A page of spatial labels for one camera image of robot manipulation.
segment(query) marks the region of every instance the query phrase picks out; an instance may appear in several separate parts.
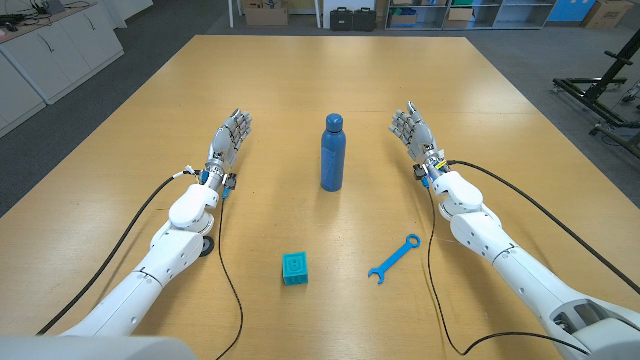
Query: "black metal stand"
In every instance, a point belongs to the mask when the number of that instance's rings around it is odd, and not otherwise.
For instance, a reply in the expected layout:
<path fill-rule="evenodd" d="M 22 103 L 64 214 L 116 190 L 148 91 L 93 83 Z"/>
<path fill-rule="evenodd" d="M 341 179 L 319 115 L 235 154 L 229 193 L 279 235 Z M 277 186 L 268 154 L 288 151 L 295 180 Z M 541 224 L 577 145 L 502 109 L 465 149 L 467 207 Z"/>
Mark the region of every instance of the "black metal stand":
<path fill-rule="evenodd" d="M 598 116 L 604 119 L 607 124 L 614 127 L 640 129 L 640 122 L 626 121 L 618 114 L 611 111 L 611 109 L 606 105 L 598 101 L 600 95 L 602 95 L 602 93 L 607 89 L 607 85 L 624 84 L 627 81 L 625 78 L 615 78 L 615 76 L 625 65 L 633 64 L 630 59 L 638 50 L 640 50 L 640 30 L 631 37 L 631 40 L 629 40 L 618 54 L 614 54 L 611 51 L 604 52 L 606 55 L 616 59 L 616 61 L 611 65 L 602 78 L 556 78 L 553 79 L 553 83 L 556 87 L 565 90 L 569 95 L 573 96 L 584 106 L 595 112 Z M 576 86 L 576 84 L 591 84 L 591 86 L 586 91 L 583 91 Z M 603 128 L 601 125 L 596 125 L 589 134 L 595 135 L 599 131 L 609 136 L 612 140 L 622 145 L 625 149 L 629 150 L 633 155 L 640 159 L 640 149 L 638 148 L 638 143 L 640 143 L 640 132 L 638 132 L 638 134 L 631 140 L 627 141 L 610 130 Z"/>

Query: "gray carpet floor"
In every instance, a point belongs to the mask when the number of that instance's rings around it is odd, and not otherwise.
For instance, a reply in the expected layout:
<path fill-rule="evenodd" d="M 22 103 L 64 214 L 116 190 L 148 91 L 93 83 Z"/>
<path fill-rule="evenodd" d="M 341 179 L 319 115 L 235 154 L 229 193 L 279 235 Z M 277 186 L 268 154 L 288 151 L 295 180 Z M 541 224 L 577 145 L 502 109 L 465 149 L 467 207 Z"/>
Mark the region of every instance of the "gray carpet floor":
<path fill-rule="evenodd" d="M 239 35 L 363 35 L 465 36 L 549 120 L 578 147 L 638 207 L 640 160 L 607 139 L 587 132 L 598 121 L 568 95 L 552 92 L 554 77 L 597 77 L 611 65 L 604 50 L 619 51 L 640 27 L 640 6 L 613 30 L 545 28 L 519 31 L 384 31 L 334 33 L 315 28 L 315 17 L 291 16 L 287 27 L 247 27 L 236 19 L 228 27 L 226 2 L 210 0 L 154 0 L 126 29 L 116 30 L 125 55 L 0 138 L 0 215 L 6 213 L 49 171 L 151 77 L 196 34 Z M 640 53 L 633 59 L 640 63 Z M 634 81 L 640 64 L 626 67 L 629 78 L 619 91 L 607 92 L 610 106 Z M 635 105 L 618 104 L 628 119 L 640 118 Z M 631 134 L 620 131 L 623 135 Z"/>
<path fill-rule="evenodd" d="M 0 138 L 0 216 L 226 11 L 224 1 L 154 0 L 126 29 L 116 29 L 122 57 Z"/>

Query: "shelving unit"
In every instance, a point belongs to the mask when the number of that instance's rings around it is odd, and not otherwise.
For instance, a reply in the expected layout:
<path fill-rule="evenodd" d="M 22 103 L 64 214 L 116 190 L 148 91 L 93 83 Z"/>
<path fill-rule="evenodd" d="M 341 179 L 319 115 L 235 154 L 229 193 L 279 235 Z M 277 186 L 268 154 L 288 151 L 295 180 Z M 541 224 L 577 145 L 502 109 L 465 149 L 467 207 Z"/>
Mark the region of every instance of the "shelving unit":
<path fill-rule="evenodd" d="M 480 30 L 480 29 L 540 29 L 547 22 L 556 0 L 473 0 L 470 5 L 455 5 L 452 0 L 442 4 L 426 4 L 428 0 L 412 0 L 413 4 L 395 5 L 389 1 L 386 14 L 386 30 Z M 415 26 L 390 26 L 391 9 L 416 10 Z M 471 8 L 473 18 L 468 24 L 447 24 L 452 8 Z"/>

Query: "white robotic arm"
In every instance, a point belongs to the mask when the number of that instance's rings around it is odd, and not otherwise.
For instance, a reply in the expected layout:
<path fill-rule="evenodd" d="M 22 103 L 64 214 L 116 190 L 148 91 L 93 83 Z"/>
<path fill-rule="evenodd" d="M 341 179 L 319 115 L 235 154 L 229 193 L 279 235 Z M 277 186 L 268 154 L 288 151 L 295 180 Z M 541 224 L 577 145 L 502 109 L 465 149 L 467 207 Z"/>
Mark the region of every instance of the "white robotic arm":
<path fill-rule="evenodd" d="M 640 314 L 572 289 L 520 248 L 483 204 L 482 193 L 448 168 L 444 152 L 411 102 L 407 108 L 408 114 L 396 112 L 389 129 L 409 148 L 435 194 L 444 196 L 438 208 L 450 221 L 453 236 L 493 265 L 550 336 L 585 350 L 589 359 L 637 359 Z M 565 359 L 587 358 L 554 345 Z"/>
<path fill-rule="evenodd" d="M 125 336 L 133 332 L 162 288 L 206 252 L 203 236 L 214 222 L 206 208 L 216 207 L 216 190 L 225 184 L 225 171 L 233 166 L 250 131 L 249 113 L 235 110 L 211 141 L 199 183 L 189 186 L 171 206 L 169 220 L 153 236 L 144 259 L 87 317 L 62 335 Z"/>

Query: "blue water bottle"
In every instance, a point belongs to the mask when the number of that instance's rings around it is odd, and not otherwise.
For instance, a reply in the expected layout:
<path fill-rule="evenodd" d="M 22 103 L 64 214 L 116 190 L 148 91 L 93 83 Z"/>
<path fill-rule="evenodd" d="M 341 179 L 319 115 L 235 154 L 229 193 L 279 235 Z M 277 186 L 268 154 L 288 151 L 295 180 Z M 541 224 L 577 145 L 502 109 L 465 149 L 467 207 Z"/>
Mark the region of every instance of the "blue water bottle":
<path fill-rule="evenodd" d="M 347 137 L 342 131 L 342 116 L 329 114 L 327 130 L 322 134 L 322 188 L 338 191 L 342 187 L 344 150 Z"/>

